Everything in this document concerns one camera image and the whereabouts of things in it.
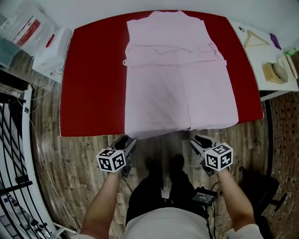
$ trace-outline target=white table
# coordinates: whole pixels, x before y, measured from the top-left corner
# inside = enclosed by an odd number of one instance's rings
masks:
[[[246,48],[244,47],[244,50],[247,53],[247,57],[255,74],[259,91],[273,91],[273,93],[261,97],[261,101],[285,94],[289,91],[299,91],[298,84],[295,79],[289,80],[285,84],[276,84],[273,82],[266,81],[262,65],[267,62],[277,62],[277,58],[283,55],[283,51],[277,49],[274,46],[272,40],[270,39],[270,34],[236,21],[229,22],[235,30],[236,34],[238,35],[243,47],[248,37],[247,30],[253,31],[257,36],[266,40],[270,44],[270,46],[263,45],[249,46]]]

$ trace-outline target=white shirt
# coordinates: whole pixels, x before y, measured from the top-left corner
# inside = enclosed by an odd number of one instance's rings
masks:
[[[230,239],[263,239],[255,224],[237,232],[228,232]],[[76,235],[72,239],[92,239]],[[210,239],[206,220],[192,212],[178,208],[161,208],[130,220],[123,239]]]

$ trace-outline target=white wall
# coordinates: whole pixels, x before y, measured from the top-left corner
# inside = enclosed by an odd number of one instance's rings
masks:
[[[0,12],[22,0],[0,0]],[[298,0],[35,0],[59,26],[75,29],[107,17],[146,10],[206,12],[274,33],[281,45],[299,39]]]

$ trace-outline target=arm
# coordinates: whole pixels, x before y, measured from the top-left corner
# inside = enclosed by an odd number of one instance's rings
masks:
[[[114,216],[120,172],[109,173],[85,214],[80,234],[96,239],[108,239]]]
[[[242,189],[234,181],[230,172],[226,169],[215,172],[221,185],[225,205],[232,218],[235,232],[248,224],[255,224],[252,205]]]

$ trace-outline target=person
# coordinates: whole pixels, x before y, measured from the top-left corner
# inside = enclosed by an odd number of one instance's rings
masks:
[[[133,191],[127,212],[124,239],[209,239],[207,213],[192,200],[196,194],[183,171],[184,158],[170,161],[172,182],[168,204],[162,198],[162,167],[146,163],[149,175]],[[114,217],[121,170],[109,173],[85,215],[82,230],[73,239],[108,239]],[[230,238],[262,239],[250,201],[227,169],[215,171],[222,188],[233,229]]]

